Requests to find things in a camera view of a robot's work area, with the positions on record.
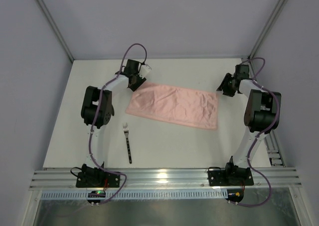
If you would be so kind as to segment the pink satin napkin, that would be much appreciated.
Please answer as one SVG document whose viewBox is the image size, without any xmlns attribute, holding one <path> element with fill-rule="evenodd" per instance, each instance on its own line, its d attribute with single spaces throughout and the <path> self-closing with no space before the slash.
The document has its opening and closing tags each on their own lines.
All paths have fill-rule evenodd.
<svg viewBox="0 0 319 226">
<path fill-rule="evenodd" d="M 212 92 L 145 82 L 133 92 L 126 113 L 167 123 L 216 130 L 218 97 Z"/>
</svg>

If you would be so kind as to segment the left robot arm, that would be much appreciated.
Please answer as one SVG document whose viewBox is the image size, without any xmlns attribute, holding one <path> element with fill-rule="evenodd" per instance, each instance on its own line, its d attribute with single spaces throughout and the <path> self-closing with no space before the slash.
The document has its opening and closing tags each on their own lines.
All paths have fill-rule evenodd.
<svg viewBox="0 0 319 226">
<path fill-rule="evenodd" d="M 113 97 L 125 89 L 136 91 L 146 81 L 151 70 L 145 62 L 129 59 L 105 85 L 86 88 L 81 109 L 81 117 L 89 130 L 86 166 L 97 169 L 104 167 L 104 133 L 106 125 L 115 114 Z"/>
</svg>

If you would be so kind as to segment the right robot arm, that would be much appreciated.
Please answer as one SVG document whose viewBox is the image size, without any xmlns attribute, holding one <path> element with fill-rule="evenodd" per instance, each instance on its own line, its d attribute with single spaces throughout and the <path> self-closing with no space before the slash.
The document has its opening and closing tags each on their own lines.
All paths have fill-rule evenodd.
<svg viewBox="0 0 319 226">
<path fill-rule="evenodd" d="M 217 88 L 228 97 L 236 93 L 248 98 L 244 112 L 244 136 L 236 153 L 226 164 L 226 170 L 246 171 L 251 169 L 251 161 L 264 138 L 277 128 L 280 120 L 281 94 L 260 86 L 249 76 L 249 66 L 235 66 L 235 73 L 227 73 Z"/>
</svg>

